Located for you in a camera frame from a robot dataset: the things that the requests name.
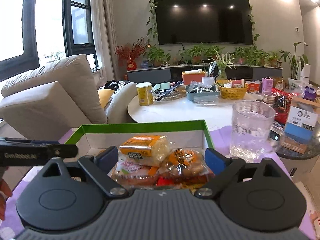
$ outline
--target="yellow basket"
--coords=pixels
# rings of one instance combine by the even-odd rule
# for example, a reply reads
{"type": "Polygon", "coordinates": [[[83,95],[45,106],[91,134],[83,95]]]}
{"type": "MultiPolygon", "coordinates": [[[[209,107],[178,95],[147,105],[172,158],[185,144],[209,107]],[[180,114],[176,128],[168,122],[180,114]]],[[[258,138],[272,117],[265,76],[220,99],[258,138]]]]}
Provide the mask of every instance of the yellow basket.
{"type": "MultiPolygon", "coordinates": [[[[216,83],[220,83],[221,85],[229,83],[230,80],[217,80],[216,83]]],[[[242,99],[244,98],[245,93],[248,89],[248,84],[244,84],[244,88],[225,88],[217,85],[220,90],[221,97],[224,99],[242,99]]]]}

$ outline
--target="person's hand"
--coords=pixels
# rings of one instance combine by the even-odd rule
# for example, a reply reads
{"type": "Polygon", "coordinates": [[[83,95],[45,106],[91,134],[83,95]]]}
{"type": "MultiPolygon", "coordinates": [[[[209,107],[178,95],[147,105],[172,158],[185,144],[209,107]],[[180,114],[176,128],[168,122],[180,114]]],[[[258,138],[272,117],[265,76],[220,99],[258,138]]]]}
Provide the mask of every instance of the person's hand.
{"type": "MultiPolygon", "coordinates": [[[[12,191],[4,179],[1,179],[0,191],[2,191],[7,197],[12,196],[12,191]]],[[[0,194],[0,219],[2,221],[5,219],[5,217],[4,217],[5,208],[6,208],[5,199],[4,199],[3,195],[0,194]]]]}

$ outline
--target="curtain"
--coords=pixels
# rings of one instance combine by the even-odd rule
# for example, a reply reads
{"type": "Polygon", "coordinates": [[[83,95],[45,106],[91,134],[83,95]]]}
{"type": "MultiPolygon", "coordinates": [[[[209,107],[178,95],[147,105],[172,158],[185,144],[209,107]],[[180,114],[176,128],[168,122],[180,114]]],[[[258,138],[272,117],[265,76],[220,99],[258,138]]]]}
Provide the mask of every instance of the curtain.
{"type": "Polygon", "coordinates": [[[98,63],[105,81],[121,79],[114,54],[116,35],[112,0],[91,0],[92,33],[98,63]]]}

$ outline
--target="yellow can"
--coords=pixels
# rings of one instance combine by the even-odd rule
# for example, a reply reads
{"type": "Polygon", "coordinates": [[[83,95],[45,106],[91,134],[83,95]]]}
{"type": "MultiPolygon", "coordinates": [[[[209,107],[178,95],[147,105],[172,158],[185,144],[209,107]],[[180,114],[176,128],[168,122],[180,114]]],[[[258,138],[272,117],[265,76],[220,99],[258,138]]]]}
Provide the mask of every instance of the yellow can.
{"type": "Polygon", "coordinates": [[[153,104],[153,97],[151,92],[151,83],[144,82],[137,84],[139,104],[141,106],[150,106],[153,104]]]}

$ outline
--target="yellow pillow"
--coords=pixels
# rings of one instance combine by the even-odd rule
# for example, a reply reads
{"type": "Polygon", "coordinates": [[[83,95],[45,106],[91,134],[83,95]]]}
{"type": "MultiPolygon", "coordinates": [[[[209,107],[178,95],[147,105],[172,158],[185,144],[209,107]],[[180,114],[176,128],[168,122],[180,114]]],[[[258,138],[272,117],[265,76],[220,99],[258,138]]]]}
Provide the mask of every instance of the yellow pillow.
{"type": "Polygon", "coordinates": [[[115,91],[112,89],[98,90],[100,105],[103,109],[106,107],[107,103],[109,102],[109,99],[111,98],[114,92],[115,91]]]}

